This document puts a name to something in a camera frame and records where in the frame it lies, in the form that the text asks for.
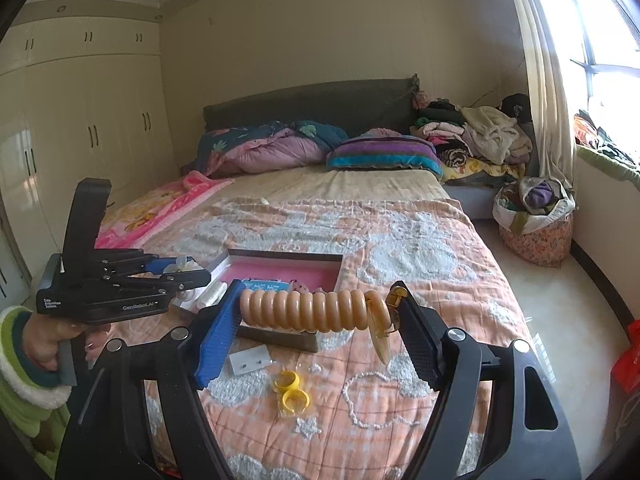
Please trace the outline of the left hand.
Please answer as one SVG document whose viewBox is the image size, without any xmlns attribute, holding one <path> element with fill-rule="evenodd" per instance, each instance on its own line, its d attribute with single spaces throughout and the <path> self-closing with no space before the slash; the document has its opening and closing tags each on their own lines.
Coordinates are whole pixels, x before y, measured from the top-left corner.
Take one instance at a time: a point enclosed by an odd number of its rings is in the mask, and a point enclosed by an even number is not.
<svg viewBox="0 0 640 480">
<path fill-rule="evenodd" d="M 112 327 L 112 324 L 86 325 L 34 313 L 23 328 L 23 350 L 32 362 L 44 370 L 55 372 L 58 369 L 58 344 L 84 335 L 85 358 L 94 362 L 110 340 Z"/>
</svg>

